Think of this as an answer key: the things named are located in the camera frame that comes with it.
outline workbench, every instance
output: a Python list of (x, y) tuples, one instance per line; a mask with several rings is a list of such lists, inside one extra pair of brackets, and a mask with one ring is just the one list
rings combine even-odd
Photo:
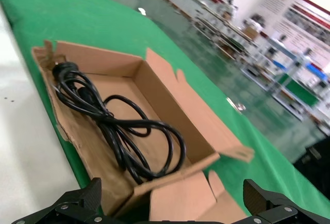
[(44, 82), (31, 56), (31, 47), (42, 45), (44, 39), (82, 43), (142, 57), (145, 56), (146, 48), (150, 47), (175, 70), (182, 69), (192, 88), (228, 128), (244, 145), (255, 150), (255, 158), (249, 164), (222, 156), (209, 168), (218, 173), (227, 191), (244, 211), (247, 212), (243, 205), (242, 183), (244, 179), (250, 178), (262, 188), (281, 192), (300, 207), (330, 218), (330, 202), (295, 170), (244, 115), (230, 106), (226, 95), (145, 16), (111, 0), (1, 2), (59, 142), (81, 187), (89, 182), (88, 175), (73, 146), (64, 141), (57, 131)]

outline coiled cable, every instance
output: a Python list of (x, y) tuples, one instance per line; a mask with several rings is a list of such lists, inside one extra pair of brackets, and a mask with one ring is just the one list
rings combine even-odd
[[(183, 165), (186, 157), (186, 146), (182, 135), (174, 127), (162, 121), (149, 120), (138, 105), (124, 96), (111, 95), (102, 101), (94, 84), (84, 73), (78, 70), (75, 63), (63, 62), (56, 65), (53, 68), (53, 76), (57, 81), (56, 95), (58, 99), (69, 108), (91, 117), (96, 122), (105, 140), (113, 150), (119, 167), (123, 170), (127, 169), (138, 184), (142, 184), (144, 180), (150, 181), (176, 172)], [(141, 119), (116, 119), (106, 107), (114, 99), (132, 107)], [(134, 130), (135, 128), (144, 128), (145, 132), (140, 133)], [(130, 133), (138, 137), (147, 137), (152, 129), (162, 131), (169, 146), (166, 162), (159, 172), (151, 171), (147, 160), (127, 135), (127, 133)], [(179, 143), (180, 157), (176, 166), (168, 171), (173, 157), (174, 141), (171, 133)]]

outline shiny floor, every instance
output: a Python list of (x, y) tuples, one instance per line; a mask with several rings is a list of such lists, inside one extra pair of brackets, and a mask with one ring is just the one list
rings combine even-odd
[(233, 61), (221, 56), (207, 39), (194, 30), (188, 30), (189, 22), (165, 0), (114, 0), (132, 9), (142, 7), (186, 55), (216, 84), (234, 103), (246, 106), (243, 112), (291, 162), (305, 147), (324, 138), (309, 119), (300, 122), (268, 93), (243, 76)]

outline cardboard box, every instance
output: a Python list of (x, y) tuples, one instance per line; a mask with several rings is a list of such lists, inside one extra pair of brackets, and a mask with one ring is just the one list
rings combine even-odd
[(225, 190), (215, 171), (209, 172), (208, 180), (198, 172), (151, 193), (150, 221), (194, 220), (229, 224), (244, 218), (246, 214)]
[(243, 33), (253, 41), (259, 36), (259, 32), (252, 29), (251, 27), (247, 27), (246, 29), (244, 29)]
[[(186, 82), (181, 70), (174, 74), (171, 65), (147, 50), (146, 60), (139, 56), (99, 49), (69, 42), (32, 48), (32, 55), (45, 81), (58, 128), (64, 139), (76, 148), (90, 178), (102, 179), (102, 208), (105, 214), (123, 212), (147, 193), (161, 185), (196, 173), (219, 158), (219, 153), (250, 161), (253, 150), (244, 147), (225, 124)], [(95, 123), (62, 104), (55, 94), (52, 68), (55, 62), (72, 61), (87, 73), (101, 97), (119, 94), (134, 101), (150, 119), (162, 120), (183, 135), (187, 158), (182, 169), (161, 179), (137, 185), (127, 171), (118, 168), (112, 150)], [(116, 118), (140, 119), (123, 102), (107, 106)], [(163, 134), (152, 131), (149, 137), (134, 137), (153, 171), (166, 161), (168, 147)], [(173, 163), (179, 157), (174, 144)]]

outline green workbench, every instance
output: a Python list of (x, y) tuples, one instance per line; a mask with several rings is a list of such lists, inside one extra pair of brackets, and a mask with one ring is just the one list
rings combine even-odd
[(244, 145), (255, 150), (255, 158), (250, 164), (222, 157), (210, 167), (219, 174), (226, 189), (241, 207), (242, 182), (243, 179), (250, 178), (265, 189), (284, 193), (300, 207), (330, 218), (330, 202), (295, 170), (245, 116), (230, 106), (224, 93), (146, 17), (111, 0), (1, 2), (81, 187), (87, 185), (89, 178), (73, 146), (65, 142), (56, 129), (56, 120), (44, 82), (31, 57), (31, 47), (42, 45), (44, 39), (82, 43), (142, 57), (145, 56), (146, 48), (150, 47), (171, 63), (174, 69), (181, 68), (194, 90)]

